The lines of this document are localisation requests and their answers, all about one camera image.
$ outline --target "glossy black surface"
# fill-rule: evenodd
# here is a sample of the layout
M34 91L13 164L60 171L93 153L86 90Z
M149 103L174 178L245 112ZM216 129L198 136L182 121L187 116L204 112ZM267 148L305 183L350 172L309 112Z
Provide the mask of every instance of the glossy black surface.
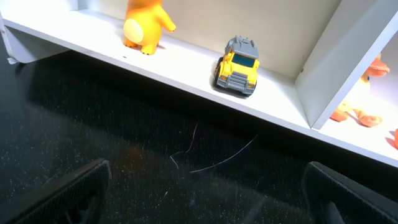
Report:
M396 199L360 173L367 159L137 74L74 52L26 65L6 57L1 46L0 202L97 158L113 174L102 223L311 223L300 181L312 160ZM170 156L191 142L177 167Z

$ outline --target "black floor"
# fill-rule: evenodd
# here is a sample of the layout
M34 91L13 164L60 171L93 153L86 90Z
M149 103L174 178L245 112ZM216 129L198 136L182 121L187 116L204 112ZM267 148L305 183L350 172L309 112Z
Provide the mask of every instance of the black floor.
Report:
M97 158L101 223L311 223L310 161L398 198L391 167L74 52L9 65L0 45L0 203Z

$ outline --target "toy car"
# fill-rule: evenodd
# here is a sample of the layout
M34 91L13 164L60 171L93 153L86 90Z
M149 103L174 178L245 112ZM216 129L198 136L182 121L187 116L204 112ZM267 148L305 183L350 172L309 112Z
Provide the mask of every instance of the toy car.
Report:
M251 96L257 85L259 51L253 40L232 38L218 60L213 85Z

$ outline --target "gray truck roof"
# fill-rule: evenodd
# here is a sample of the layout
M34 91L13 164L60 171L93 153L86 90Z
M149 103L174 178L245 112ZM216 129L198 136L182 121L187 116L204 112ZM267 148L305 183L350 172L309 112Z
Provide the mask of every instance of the gray truck roof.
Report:
M225 54L228 54L231 47L235 53L251 58L259 58L259 49L253 40L249 40L247 38L244 39L241 36L235 36L228 42L228 45L225 48Z

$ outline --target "floor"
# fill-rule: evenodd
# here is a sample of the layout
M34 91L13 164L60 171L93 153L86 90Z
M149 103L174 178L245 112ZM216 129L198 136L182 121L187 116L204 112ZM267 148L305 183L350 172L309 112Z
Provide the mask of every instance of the floor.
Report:
M311 223L300 181L312 160L397 196L376 184L390 175L382 165L361 175L364 158L276 138L271 124L137 74L74 52L26 65L6 58L0 44L0 203L97 158L113 175L101 223Z

